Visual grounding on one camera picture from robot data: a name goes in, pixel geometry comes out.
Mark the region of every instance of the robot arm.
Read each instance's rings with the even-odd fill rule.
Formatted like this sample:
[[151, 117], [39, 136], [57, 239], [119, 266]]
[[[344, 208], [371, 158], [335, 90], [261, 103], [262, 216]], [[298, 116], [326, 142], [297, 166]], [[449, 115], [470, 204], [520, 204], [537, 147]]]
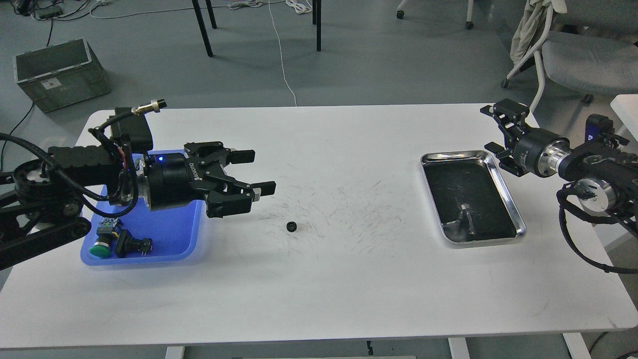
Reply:
[[[638, 273], [592, 261], [575, 247], [567, 231], [565, 210], [594, 224], [621, 224], [638, 238], [638, 156], [622, 151], [628, 140], [614, 133], [613, 122], [593, 114], [587, 119], [585, 142], [572, 149], [569, 140], [525, 123], [529, 108], [512, 100], [485, 106], [481, 113], [492, 117], [503, 133], [505, 147], [490, 142], [485, 149], [494, 153], [499, 166], [521, 177], [531, 172], [539, 177], [558, 176], [568, 181], [556, 197], [563, 235], [574, 251], [588, 263], [605, 271]], [[574, 195], [579, 208], [568, 201]]]
[[[164, 107], [164, 100], [159, 100], [116, 109], [115, 116], [89, 130], [100, 146], [51, 147], [44, 152], [30, 142], [0, 134], [0, 140], [17, 143], [38, 157], [0, 174], [0, 185], [14, 186], [0, 195], [0, 270], [85, 236], [91, 223], [80, 217], [84, 205], [103, 217], [117, 218], [135, 207], [139, 195], [150, 210], [201, 200], [212, 218], [248, 213], [253, 202], [274, 193], [273, 181], [244, 183], [224, 171], [229, 164], [253, 162], [253, 150], [205, 142], [185, 144], [184, 154], [149, 155], [153, 143], [144, 114]], [[110, 138], [104, 134], [108, 127]], [[137, 163], [133, 154], [142, 156]], [[105, 185], [107, 195], [85, 188], [91, 185]], [[126, 208], [104, 213], [84, 196]], [[36, 226], [44, 228], [30, 233]]]

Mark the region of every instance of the gray storage box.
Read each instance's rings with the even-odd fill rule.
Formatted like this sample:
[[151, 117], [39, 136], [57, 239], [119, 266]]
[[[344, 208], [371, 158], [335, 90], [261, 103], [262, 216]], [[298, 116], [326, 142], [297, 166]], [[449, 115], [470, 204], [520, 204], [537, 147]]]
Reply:
[[18, 55], [13, 71], [15, 82], [42, 112], [111, 91], [106, 72], [84, 40]]

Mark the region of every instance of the green button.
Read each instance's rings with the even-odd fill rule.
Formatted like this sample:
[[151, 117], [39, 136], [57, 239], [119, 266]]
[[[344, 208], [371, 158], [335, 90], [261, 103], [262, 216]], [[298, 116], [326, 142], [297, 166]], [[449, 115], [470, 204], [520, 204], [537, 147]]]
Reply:
[[111, 251], [107, 247], [100, 244], [94, 245], [93, 247], [89, 248], [89, 253], [100, 258], [108, 258], [111, 255]]

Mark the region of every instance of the chair wheel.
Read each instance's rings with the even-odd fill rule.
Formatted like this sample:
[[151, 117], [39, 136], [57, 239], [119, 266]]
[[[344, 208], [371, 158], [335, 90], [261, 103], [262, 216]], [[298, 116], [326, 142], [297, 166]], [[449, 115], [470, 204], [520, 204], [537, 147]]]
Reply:
[[588, 93], [587, 95], [585, 95], [582, 98], [581, 101], [583, 101], [584, 103], [587, 103], [587, 104], [592, 103], [594, 101], [594, 95]]

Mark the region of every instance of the table surface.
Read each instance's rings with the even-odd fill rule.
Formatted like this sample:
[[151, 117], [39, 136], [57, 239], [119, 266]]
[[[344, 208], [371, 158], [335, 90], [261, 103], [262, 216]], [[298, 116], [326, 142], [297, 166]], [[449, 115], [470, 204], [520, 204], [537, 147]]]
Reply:
[[[226, 170], [248, 183], [276, 180], [276, 194], [245, 215], [203, 215], [197, 247], [183, 261], [89, 267], [78, 240], [16, 265], [0, 292], [0, 348], [634, 327], [638, 314], [618, 276], [565, 243], [557, 176], [503, 173], [528, 228], [523, 239], [472, 248], [446, 242], [419, 159], [502, 141], [481, 106], [147, 115], [155, 149], [205, 141], [254, 149], [255, 163]], [[87, 128], [111, 113], [96, 112]], [[86, 132], [78, 140], [95, 143]], [[290, 220], [294, 233], [285, 228]], [[589, 224], [570, 217], [569, 227], [586, 255], [609, 262]]]
[[638, 95], [618, 95], [612, 100], [611, 108], [627, 130], [638, 137]]

